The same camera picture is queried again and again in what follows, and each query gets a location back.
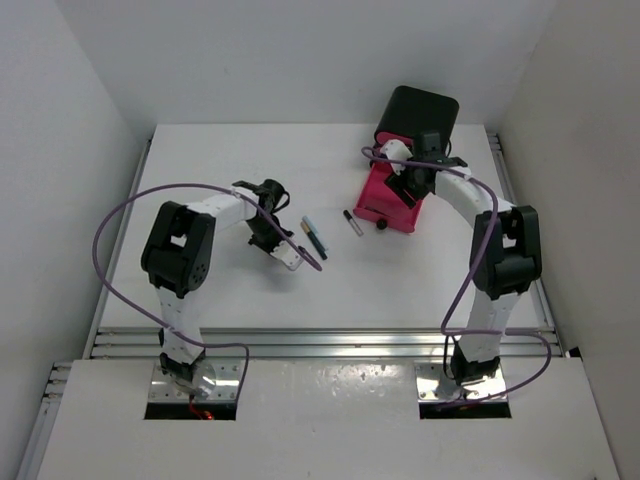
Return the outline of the metal base plate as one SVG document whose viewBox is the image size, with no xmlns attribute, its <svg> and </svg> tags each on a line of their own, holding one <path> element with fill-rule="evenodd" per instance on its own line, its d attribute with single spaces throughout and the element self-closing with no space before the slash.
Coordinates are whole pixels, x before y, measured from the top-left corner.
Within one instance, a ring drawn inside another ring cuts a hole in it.
<svg viewBox="0 0 640 480">
<path fill-rule="evenodd" d="M 195 370 L 193 379 L 178 379 L 164 373 L 158 361 L 148 389 L 150 403 L 186 403 L 193 396 L 199 403 L 233 403 L 237 398 L 241 365 L 237 362 L 203 360 Z"/>
<path fill-rule="evenodd" d="M 463 401 L 501 401 L 506 397 L 506 384 L 501 368 L 494 376 L 483 376 L 480 380 L 457 385 L 448 378 L 441 363 L 426 362 L 415 365 L 418 401 L 421 403 L 444 404 Z"/>
</svg>

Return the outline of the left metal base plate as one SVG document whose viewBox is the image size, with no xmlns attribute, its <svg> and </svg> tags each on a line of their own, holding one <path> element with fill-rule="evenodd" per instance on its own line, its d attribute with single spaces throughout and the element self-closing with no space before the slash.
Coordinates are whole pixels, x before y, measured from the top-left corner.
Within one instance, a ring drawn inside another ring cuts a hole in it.
<svg viewBox="0 0 640 480">
<path fill-rule="evenodd" d="M 164 373 L 158 361 L 148 389 L 150 403 L 186 403 L 193 396 L 199 403 L 233 403 L 237 398 L 241 365 L 237 362 L 203 360 L 195 370 L 193 379 L 178 379 Z"/>
</svg>

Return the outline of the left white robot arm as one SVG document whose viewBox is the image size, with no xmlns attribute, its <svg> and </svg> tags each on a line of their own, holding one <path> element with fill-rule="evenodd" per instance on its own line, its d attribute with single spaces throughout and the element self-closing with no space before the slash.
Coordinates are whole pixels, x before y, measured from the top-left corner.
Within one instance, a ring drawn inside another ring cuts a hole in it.
<svg viewBox="0 0 640 480">
<path fill-rule="evenodd" d="M 196 291 L 209 275 L 215 236 L 246 223 L 251 230 L 249 244 L 294 271 L 302 258 L 288 243 L 293 233 L 282 229 L 276 217 L 289 201 L 285 188 L 267 179 L 259 185 L 238 181 L 229 194 L 197 202 L 161 205 L 141 267 L 156 290 L 166 324 L 161 331 L 161 368 L 179 385 L 194 388 L 204 373 Z"/>
</svg>

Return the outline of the light blue black pen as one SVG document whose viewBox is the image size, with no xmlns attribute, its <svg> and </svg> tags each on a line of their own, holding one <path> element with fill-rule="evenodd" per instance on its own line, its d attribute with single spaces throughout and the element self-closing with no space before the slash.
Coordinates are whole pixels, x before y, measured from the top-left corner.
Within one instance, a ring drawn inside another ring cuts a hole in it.
<svg viewBox="0 0 640 480">
<path fill-rule="evenodd" d="M 322 243 L 322 241 L 320 240 L 320 238 L 318 237 L 318 232 L 316 231 L 314 225 L 312 224 L 311 220 L 307 217 L 307 216 L 303 216 L 302 217 L 302 221 L 304 221 L 311 229 L 311 231 L 315 234 L 317 240 L 310 240 L 310 242 L 312 243 L 312 245 L 314 246 L 314 248 L 316 249 L 317 253 L 319 254 L 319 256 L 321 257 L 322 260 L 327 260 L 328 259 L 328 254 L 327 254 L 327 249 L 325 247 L 325 245 Z"/>
</svg>

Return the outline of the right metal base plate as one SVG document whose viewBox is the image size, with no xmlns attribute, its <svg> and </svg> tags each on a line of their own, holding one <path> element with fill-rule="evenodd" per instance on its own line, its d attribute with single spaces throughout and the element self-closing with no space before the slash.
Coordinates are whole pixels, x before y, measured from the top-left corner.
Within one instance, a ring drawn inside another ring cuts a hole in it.
<svg viewBox="0 0 640 480">
<path fill-rule="evenodd" d="M 483 376 L 480 380 L 457 385 L 448 378 L 441 363 L 426 362 L 415 365 L 418 401 L 421 403 L 444 404 L 463 401 L 501 401 L 506 397 L 506 384 L 501 368 L 494 376 Z"/>
</svg>

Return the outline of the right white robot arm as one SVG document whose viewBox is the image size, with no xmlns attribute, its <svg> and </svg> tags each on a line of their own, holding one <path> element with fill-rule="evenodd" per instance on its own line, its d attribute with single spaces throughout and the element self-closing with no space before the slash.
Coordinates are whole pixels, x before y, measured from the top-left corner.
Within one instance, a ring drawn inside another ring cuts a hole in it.
<svg viewBox="0 0 640 480">
<path fill-rule="evenodd" d="M 441 330 L 454 341 L 444 364 L 448 378 L 458 385 L 493 375 L 500 364 L 500 343 L 514 307 L 542 272 L 540 225 L 531 206 L 517 206 L 500 198 L 476 178 L 459 157 L 446 156 L 436 133 L 422 133 L 410 146 L 388 140 L 380 148 L 392 172 L 386 185 L 405 205 L 434 195 L 451 206 L 471 227 L 469 271 L 454 300 L 468 287 L 474 299 L 465 328 L 452 329 L 449 307 Z"/>
</svg>

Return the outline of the aluminium frame rail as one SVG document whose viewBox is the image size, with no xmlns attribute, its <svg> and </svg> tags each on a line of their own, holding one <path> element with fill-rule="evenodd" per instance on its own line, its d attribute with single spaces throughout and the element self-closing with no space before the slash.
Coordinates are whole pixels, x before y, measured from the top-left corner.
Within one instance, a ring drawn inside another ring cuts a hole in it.
<svg viewBox="0 0 640 480">
<path fill-rule="evenodd" d="M 437 357 L 451 344 L 437 329 L 204 328 L 202 340 L 223 344 L 212 356 L 255 359 L 395 359 Z M 101 327 L 89 341 L 91 359 L 151 358 L 160 354 L 159 330 Z"/>
</svg>

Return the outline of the black mascara tube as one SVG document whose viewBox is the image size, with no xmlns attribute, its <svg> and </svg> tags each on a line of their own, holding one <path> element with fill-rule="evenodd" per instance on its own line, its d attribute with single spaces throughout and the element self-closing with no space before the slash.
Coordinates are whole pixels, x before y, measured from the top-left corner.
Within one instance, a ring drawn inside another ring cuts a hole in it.
<svg viewBox="0 0 640 480">
<path fill-rule="evenodd" d="M 345 217 L 346 221 L 349 223 L 350 227 L 354 230 L 356 235 L 358 237 L 362 237 L 364 235 L 364 232 L 361 229 L 361 227 L 357 224 L 352 214 L 348 210 L 344 210 L 343 216 Z"/>
</svg>

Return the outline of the brown gold makeup pencil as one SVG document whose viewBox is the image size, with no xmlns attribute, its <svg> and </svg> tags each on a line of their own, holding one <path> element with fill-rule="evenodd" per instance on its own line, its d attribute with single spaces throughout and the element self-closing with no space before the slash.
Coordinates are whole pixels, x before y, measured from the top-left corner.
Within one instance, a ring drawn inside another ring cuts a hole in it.
<svg viewBox="0 0 640 480">
<path fill-rule="evenodd" d="M 310 227 L 304 221 L 301 221 L 300 225 L 302 230 L 310 240 L 317 240 L 315 234 L 311 231 Z"/>
</svg>

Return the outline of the black drawer cabinet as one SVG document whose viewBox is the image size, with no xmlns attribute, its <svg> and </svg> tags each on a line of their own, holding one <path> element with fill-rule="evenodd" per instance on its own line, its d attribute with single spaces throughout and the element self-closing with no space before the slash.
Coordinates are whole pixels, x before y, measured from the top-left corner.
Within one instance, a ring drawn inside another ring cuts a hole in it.
<svg viewBox="0 0 640 480">
<path fill-rule="evenodd" d="M 451 97 L 401 85 L 393 90 L 374 136 L 385 131 L 413 139 L 421 132 L 437 131 L 447 148 L 458 112 L 459 103 Z"/>
</svg>

